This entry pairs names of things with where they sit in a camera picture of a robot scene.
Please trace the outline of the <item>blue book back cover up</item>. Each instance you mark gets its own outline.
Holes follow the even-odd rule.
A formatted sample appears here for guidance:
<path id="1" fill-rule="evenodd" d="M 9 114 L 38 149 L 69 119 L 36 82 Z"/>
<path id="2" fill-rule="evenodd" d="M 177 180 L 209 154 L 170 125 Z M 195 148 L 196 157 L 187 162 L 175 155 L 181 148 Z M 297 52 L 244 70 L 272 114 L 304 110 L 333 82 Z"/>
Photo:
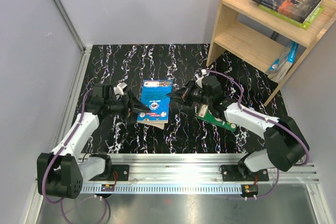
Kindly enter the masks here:
<path id="1" fill-rule="evenodd" d="M 140 101 L 150 111 L 138 114 L 137 122 L 164 129 L 169 119 L 170 97 L 172 80 L 144 80 Z"/>

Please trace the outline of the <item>blue 26-storey treehouse book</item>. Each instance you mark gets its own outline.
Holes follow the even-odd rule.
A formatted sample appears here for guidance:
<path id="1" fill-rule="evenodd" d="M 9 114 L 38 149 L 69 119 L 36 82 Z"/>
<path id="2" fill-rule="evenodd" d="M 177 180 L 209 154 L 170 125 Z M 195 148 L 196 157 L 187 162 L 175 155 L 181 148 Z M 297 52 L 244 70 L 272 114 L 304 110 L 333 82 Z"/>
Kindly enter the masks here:
<path id="1" fill-rule="evenodd" d="M 266 75 L 273 82 L 280 82 L 288 70 L 292 67 L 295 61 L 299 44 L 294 41 L 289 41 L 283 48 L 279 57 L 270 65 L 266 71 Z"/>

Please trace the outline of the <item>lime green treehouse book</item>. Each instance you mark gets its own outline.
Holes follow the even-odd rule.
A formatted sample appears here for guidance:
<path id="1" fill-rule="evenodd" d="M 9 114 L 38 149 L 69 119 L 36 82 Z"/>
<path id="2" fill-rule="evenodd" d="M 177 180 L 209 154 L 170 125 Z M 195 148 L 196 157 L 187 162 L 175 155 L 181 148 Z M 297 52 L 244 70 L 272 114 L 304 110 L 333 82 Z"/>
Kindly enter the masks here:
<path id="1" fill-rule="evenodd" d="M 304 20 L 304 22 L 300 23 L 300 22 L 298 22 L 298 21 L 296 21 L 296 20 L 294 20 L 294 19 L 292 19 L 290 17 L 287 17 L 287 16 L 285 16 L 283 14 L 280 14 L 280 13 L 278 13 L 278 12 L 276 12 L 276 11 L 268 8 L 268 7 L 265 7 L 265 6 L 261 5 L 261 4 L 259 4 L 258 7 L 260 9 L 262 9 L 262 10 L 264 10 L 264 11 L 266 11 L 266 12 L 268 12 L 268 13 L 270 13 L 270 14 L 272 14 L 272 15 L 274 15 L 274 16 L 282 19 L 282 20 L 285 20 L 285 21 L 287 21 L 287 22 L 289 22 L 289 23 L 291 23 L 291 24 L 293 24 L 293 25 L 295 25 L 295 26 L 297 26 L 297 27 L 299 27 L 301 29 L 304 29 L 304 30 L 307 30 L 310 27 L 310 25 L 314 22 L 314 20 L 324 10 L 323 6 L 316 7 L 315 10 Z"/>

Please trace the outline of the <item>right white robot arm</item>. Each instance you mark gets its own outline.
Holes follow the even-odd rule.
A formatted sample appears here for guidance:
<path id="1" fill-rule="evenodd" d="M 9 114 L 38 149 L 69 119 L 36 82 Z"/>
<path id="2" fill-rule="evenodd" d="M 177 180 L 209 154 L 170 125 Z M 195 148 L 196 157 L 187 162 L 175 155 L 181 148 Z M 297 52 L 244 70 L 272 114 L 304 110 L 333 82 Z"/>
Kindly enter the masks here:
<path id="1" fill-rule="evenodd" d="M 185 106 L 206 105 L 214 118 L 241 126 L 265 141 L 262 151 L 247 154 L 238 161 L 238 176 L 243 180 L 251 180 L 268 168 L 286 172 L 303 157 L 309 157 L 309 145 L 293 118 L 269 117 L 226 97 L 215 76 L 191 80 L 183 88 L 168 93 L 168 97 Z"/>

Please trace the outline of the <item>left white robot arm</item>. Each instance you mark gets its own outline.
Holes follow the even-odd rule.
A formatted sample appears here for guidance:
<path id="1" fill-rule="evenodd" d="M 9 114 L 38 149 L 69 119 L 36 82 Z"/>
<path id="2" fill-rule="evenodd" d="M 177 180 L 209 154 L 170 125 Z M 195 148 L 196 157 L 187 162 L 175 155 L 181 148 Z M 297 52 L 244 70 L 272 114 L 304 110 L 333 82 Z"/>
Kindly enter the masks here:
<path id="1" fill-rule="evenodd" d="M 92 154 L 86 161 L 78 158 L 89 137 L 104 119 L 118 115 L 127 122 L 150 109 L 139 101 L 126 83 L 116 87 L 95 84 L 83 97 L 81 112 L 65 137 L 49 153 L 37 158 L 38 192 L 50 204 L 78 197 L 85 182 L 98 177 L 108 180 L 115 175 L 107 154 Z"/>

